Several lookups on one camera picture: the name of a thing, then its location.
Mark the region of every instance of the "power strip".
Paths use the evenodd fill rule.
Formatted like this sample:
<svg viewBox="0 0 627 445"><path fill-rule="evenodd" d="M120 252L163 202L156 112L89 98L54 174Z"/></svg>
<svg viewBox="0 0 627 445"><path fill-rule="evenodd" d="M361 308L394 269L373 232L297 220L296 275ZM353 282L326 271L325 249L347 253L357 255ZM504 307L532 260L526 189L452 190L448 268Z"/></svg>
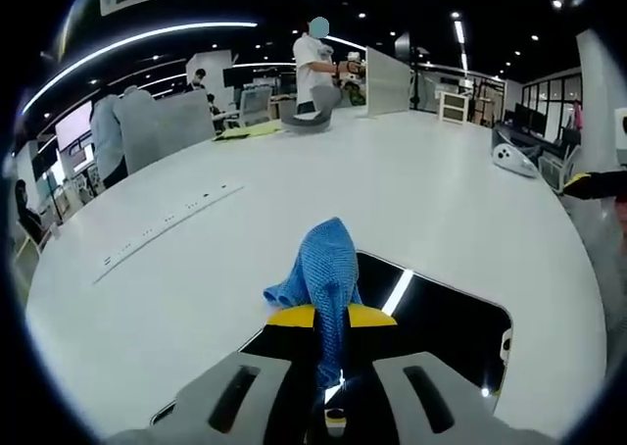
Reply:
<svg viewBox="0 0 627 445"><path fill-rule="evenodd" d="M105 258L98 271L98 276L94 280L94 284L153 239L161 236L167 230L187 220L201 210L204 210L243 188L243 185L221 185L219 188L203 193L199 195L197 199L186 203L179 211L170 213L155 222L150 227L146 228L139 236L132 238L124 244L119 251Z"/></svg>

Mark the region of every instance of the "curved table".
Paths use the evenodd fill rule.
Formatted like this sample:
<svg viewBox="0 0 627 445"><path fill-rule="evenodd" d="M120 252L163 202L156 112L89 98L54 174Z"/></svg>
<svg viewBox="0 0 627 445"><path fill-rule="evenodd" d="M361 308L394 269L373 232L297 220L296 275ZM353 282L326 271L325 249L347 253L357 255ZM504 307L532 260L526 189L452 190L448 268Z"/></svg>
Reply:
<svg viewBox="0 0 627 445"><path fill-rule="evenodd" d="M101 435L143 427L264 323L262 290L315 224L501 305L512 347L495 415L559 436L605 369L603 308L581 240L541 179L490 159L490 130L408 112L334 112L329 132L205 142L89 203L46 247L26 307L45 365ZM224 181L244 189L162 234L94 284L146 222Z"/></svg>

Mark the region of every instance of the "glass wall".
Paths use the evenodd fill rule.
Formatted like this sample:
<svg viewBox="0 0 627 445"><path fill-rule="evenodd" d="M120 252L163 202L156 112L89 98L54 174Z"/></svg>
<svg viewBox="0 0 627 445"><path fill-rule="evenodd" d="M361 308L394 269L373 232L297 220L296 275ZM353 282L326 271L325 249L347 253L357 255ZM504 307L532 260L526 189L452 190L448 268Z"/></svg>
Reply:
<svg viewBox="0 0 627 445"><path fill-rule="evenodd" d="M583 104L581 74L528 84L522 89L522 105L547 116L545 138L549 141L560 137L561 128L572 116L575 100Z"/></svg>

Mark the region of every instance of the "blue towel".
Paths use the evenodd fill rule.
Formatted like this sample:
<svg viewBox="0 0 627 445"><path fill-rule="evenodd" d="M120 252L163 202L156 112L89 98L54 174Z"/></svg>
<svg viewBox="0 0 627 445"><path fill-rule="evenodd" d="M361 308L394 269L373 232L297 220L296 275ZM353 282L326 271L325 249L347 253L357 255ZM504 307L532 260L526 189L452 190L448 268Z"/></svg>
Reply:
<svg viewBox="0 0 627 445"><path fill-rule="evenodd" d="M312 229L301 243L287 279L264 290L269 303L281 308L313 304L321 321L322 361L317 385L329 388L340 380L344 312L349 303L362 303L355 245L338 218Z"/></svg>

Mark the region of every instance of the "ceiling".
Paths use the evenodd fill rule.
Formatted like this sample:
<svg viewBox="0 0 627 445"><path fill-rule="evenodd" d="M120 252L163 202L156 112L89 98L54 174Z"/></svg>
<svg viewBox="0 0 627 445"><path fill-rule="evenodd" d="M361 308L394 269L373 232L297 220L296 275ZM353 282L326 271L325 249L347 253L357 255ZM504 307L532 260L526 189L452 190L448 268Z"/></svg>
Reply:
<svg viewBox="0 0 627 445"><path fill-rule="evenodd" d="M459 12L469 68L523 83L578 66L575 35L589 25L589 2L556 10L552 0L152 0L105 17L100 0L75 0L69 16L70 3L63 1L65 8L57 5L47 11L48 34L32 41L46 55L28 72L23 104L66 67L137 33L194 22L237 21L258 26L170 33L102 55L68 74L32 105L24 116L24 133L30 137L46 128L52 131L55 119L101 84L117 80L123 90L131 83L184 73L186 60L196 52L212 50L214 44L238 54L240 64L291 62L297 37L293 30L302 30L304 22L317 16L329 20L331 35L391 55L396 38L409 32L412 43L426 49L433 64L460 68L451 19L452 12ZM538 35L539 41L532 40L532 35ZM332 46L336 57L354 50L337 43ZM169 86L169 82L158 83L150 91L157 93Z"/></svg>

